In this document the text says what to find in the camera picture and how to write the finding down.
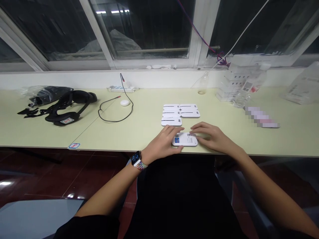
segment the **watch face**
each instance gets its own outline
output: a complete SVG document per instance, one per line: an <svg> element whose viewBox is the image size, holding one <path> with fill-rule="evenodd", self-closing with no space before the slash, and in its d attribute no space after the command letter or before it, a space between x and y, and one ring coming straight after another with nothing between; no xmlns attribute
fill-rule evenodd
<svg viewBox="0 0 319 239"><path fill-rule="evenodd" d="M132 164L134 165L138 160L141 159L141 156L140 156L140 152L136 152L135 154L133 154L131 160L132 160Z"/></svg>

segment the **white round device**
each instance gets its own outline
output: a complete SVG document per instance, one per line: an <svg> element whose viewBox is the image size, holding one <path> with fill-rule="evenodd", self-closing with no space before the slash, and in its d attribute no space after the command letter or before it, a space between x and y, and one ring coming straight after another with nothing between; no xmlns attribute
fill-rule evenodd
<svg viewBox="0 0 319 239"><path fill-rule="evenodd" d="M121 106L128 106L130 102L128 100L122 100L121 101Z"/></svg>

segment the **window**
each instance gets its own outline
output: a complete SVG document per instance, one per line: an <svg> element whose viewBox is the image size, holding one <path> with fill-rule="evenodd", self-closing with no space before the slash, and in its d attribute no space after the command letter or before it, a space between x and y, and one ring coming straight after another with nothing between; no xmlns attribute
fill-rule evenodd
<svg viewBox="0 0 319 239"><path fill-rule="evenodd" d="M33 71L25 61L0 38L0 71Z"/></svg>
<svg viewBox="0 0 319 239"><path fill-rule="evenodd" d="M2 0L0 71L211 68L259 11L228 62L319 60L318 0Z"/></svg>
<svg viewBox="0 0 319 239"><path fill-rule="evenodd" d="M192 26L175 0L90 0L114 59L187 58ZM181 0L193 19L195 0Z"/></svg>
<svg viewBox="0 0 319 239"><path fill-rule="evenodd" d="M0 63L19 63L24 60L0 39Z"/></svg>
<svg viewBox="0 0 319 239"><path fill-rule="evenodd" d="M265 0L221 0L210 46L228 52ZM292 54L319 23L317 0L270 0L232 54ZM209 50L208 57L215 57Z"/></svg>
<svg viewBox="0 0 319 239"><path fill-rule="evenodd" d="M0 7L48 61L105 59L79 0L3 0Z"/></svg>

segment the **white wall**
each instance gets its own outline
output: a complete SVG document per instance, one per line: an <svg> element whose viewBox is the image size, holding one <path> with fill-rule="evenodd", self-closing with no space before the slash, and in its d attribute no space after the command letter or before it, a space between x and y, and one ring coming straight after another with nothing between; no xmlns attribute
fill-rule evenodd
<svg viewBox="0 0 319 239"><path fill-rule="evenodd" d="M265 86L288 86L304 68L274 68L267 72ZM98 89L120 85L120 73L132 86L139 88L191 88L207 72L205 69L104 70L24 72L0 74L0 89L15 90L34 85L69 86ZM208 88L217 88L224 70L209 72Z"/></svg>

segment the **colorful watch strap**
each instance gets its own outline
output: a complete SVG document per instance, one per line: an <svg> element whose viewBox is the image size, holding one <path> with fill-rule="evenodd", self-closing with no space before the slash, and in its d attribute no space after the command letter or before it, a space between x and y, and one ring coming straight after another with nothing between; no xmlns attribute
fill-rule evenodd
<svg viewBox="0 0 319 239"><path fill-rule="evenodd" d="M142 163L142 161L140 161L140 162L138 163L138 165L136 165L136 167L137 167L139 170L143 171L144 169L146 169L146 168L148 167L148 165L145 165L145 164Z"/></svg>

